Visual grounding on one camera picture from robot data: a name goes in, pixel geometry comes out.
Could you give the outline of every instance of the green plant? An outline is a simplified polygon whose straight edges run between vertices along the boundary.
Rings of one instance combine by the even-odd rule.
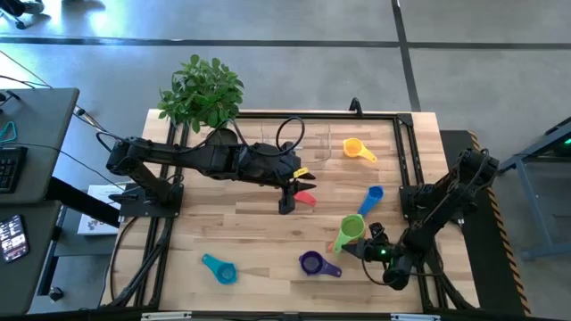
[[[244,88],[238,75],[219,59],[212,58],[210,65],[197,54],[190,63],[181,64],[183,69],[172,74],[172,90],[161,91],[159,118],[169,117],[175,125],[186,123],[195,133],[201,125],[215,128],[224,119],[234,119]]]

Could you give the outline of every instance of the phone screen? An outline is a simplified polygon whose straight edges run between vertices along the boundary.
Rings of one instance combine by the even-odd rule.
[[[14,215],[0,222],[0,242],[2,242],[2,257],[6,263],[28,253],[28,242],[20,215]]]

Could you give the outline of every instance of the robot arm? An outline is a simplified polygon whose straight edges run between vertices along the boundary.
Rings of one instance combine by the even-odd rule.
[[[225,128],[217,128],[204,142],[192,148],[129,137],[116,142],[106,167],[112,174],[131,177],[145,191],[147,202],[162,205],[173,202],[172,198],[176,197],[172,183],[156,177],[145,162],[196,169],[217,180],[270,185],[282,189],[279,213],[287,214],[295,208],[297,192],[315,187],[297,179],[315,177],[310,173],[299,174],[302,160],[294,151],[284,152],[292,145],[286,142],[277,148],[269,144],[239,144],[236,134]]]
[[[423,265],[433,250],[438,231],[458,213],[476,210],[476,192],[492,184],[498,164],[487,150],[465,150],[450,172],[435,184],[401,189],[402,211],[410,227],[397,243],[389,243],[383,226],[374,223],[369,227],[371,239],[343,248],[359,259],[388,264],[383,273],[385,285],[402,290],[409,282],[412,267]]]

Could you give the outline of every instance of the wooden tabletop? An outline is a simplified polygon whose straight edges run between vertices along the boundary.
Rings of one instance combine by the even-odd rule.
[[[165,142],[169,123],[150,110],[142,135]],[[433,183],[447,173],[436,116],[412,113],[424,177]],[[239,119],[245,139],[274,144],[282,119]],[[298,203],[289,215],[277,213],[280,191],[231,181],[216,181],[185,169],[185,196],[170,241],[162,288],[161,310],[315,311],[315,312],[420,312],[418,282],[402,291],[372,284],[360,261],[348,253],[334,254],[327,247],[334,241],[341,219],[355,214],[367,188],[382,185],[384,199],[368,214],[367,224],[381,222],[393,242],[407,223],[401,217],[398,188],[401,174],[397,161],[393,124],[386,120],[306,121],[305,138],[297,149],[302,165],[317,177],[318,187],[310,190],[318,202],[312,208]],[[175,141],[179,140],[181,130]],[[298,125],[287,126],[281,141],[294,141]],[[189,146],[201,142],[208,128],[191,133]],[[406,131],[402,130],[405,152],[410,160]],[[377,163],[351,159],[343,154],[343,140],[357,137],[377,157]],[[160,166],[147,164],[159,174]],[[415,184],[414,173],[410,182]],[[141,264],[149,218],[140,218],[123,239],[115,266],[115,292],[127,284]],[[474,280],[462,233],[446,226],[437,236],[444,270],[468,302],[478,306]],[[343,270],[343,276],[306,276],[298,258],[306,251],[318,251]],[[201,262],[204,253],[233,262],[238,281],[219,284]],[[382,266],[368,264],[369,273],[381,280]],[[153,288],[151,272],[146,298]],[[434,287],[429,280],[431,297]],[[110,301],[109,285],[102,303]]]

